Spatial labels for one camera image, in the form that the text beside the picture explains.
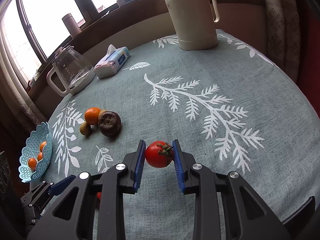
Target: kettle handle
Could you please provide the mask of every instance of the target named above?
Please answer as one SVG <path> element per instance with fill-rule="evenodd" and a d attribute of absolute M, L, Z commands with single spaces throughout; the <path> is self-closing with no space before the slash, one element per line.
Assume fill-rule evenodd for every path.
<path fill-rule="evenodd" d="M 220 20 L 219 13 L 218 13 L 218 5 L 217 0 L 212 0 L 214 13 L 216 14 L 216 19 L 213 18 L 214 23 L 217 23 Z"/>
<path fill-rule="evenodd" d="M 53 75 L 54 72 L 55 72 L 55 69 L 52 68 L 52 69 L 49 71 L 49 73 L 47 74 L 47 83 L 48 83 L 48 85 L 49 85 L 50 87 L 52 87 L 52 89 L 53 89 L 54 91 L 56 91 L 60 96 L 64 97 L 64 96 L 66 96 L 67 94 L 69 94 L 69 91 L 67 91 L 67 89 L 66 89 L 65 91 L 62 91 L 60 88 L 58 88 L 58 87 L 56 86 L 55 83 L 53 83 L 51 77 L 52 77 L 52 75 Z"/>

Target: tissue pack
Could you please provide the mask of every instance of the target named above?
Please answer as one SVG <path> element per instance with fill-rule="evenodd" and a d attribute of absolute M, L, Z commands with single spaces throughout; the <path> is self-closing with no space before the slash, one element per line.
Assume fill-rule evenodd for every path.
<path fill-rule="evenodd" d="M 99 79 L 113 76 L 130 57 L 127 47 L 116 49 L 113 45 L 108 48 L 107 54 L 94 67 L 94 72 Z"/>

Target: light blue tablecloth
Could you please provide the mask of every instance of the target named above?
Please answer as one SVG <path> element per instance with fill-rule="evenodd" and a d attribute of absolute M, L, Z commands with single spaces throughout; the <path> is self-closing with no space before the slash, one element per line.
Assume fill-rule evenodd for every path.
<path fill-rule="evenodd" d="M 219 44 L 184 51 L 176 36 L 131 50 L 110 78 L 66 96 L 49 120 L 53 153 L 44 179 L 104 172 L 140 139 L 178 139 L 215 172 L 236 170 L 283 220 L 319 200 L 320 121 L 298 87 L 265 56 L 221 30 Z M 115 111 L 117 139 L 79 132 L 89 107 Z M 192 239 L 194 196 L 180 193 L 171 164 L 145 164 L 141 188 L 125 195 L 127 239 Z"/>

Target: fruit basket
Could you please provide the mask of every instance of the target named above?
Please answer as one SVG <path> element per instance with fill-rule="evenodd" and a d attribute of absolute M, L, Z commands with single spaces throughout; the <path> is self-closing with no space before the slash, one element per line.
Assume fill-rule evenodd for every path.
<path fill-rule="evenodd" d="M 30 158 L 37 159 L 40 152 L 39 145 L 44 141 L 47 141 L 47 143 L 42 150 L 43 158 L 37 162 L 36 169 L 33 171 L 28 166 L 28 160 Z M 19 177 L 22 179 L 22 182 L 30 182 L 41 178 L 50 163 L 52 155 L 52 138 L 47 122 L 37 125 L 36 130 L 32 131 L 30 137 L 26 140 L 26 146 L 21 152 Z"/>

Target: speaker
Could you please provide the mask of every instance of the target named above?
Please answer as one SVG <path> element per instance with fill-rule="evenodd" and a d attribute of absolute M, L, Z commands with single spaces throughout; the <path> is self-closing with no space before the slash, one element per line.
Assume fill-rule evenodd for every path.
<path fill-rule="evenodd" d="M 25 237 L 25 218 L 20 198 L 15 194 L 11 180 L 11 171 L 5 152 L 0 153 L 0 224 L 12 225 L 20 236 Z"/>

